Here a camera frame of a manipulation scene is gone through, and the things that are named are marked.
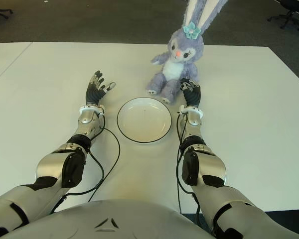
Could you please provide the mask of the robot left hand black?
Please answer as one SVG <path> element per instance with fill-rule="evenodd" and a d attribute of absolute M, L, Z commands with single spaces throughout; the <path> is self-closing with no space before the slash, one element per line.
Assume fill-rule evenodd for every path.
<path fill-rule="evenodd" d="M 85 95 L 87 105 L 98 106 L 100 100 L 105 96 L 105 94 L 116 86 L 115 82 L 104 85 L 104 78 L 102 75 L 103 74 L 98 70 L 91 77 Z"/>

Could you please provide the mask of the robot right hand black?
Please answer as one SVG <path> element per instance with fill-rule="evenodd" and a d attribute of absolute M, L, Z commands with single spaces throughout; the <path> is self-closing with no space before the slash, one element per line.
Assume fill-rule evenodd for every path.
<path fill-rule="evenodd" d="M 180 81 L 180 89 L 183 92 L 186 105 L 198 108 L 201 100 L 200 85 L 195 80 L 182 78 Z"/>

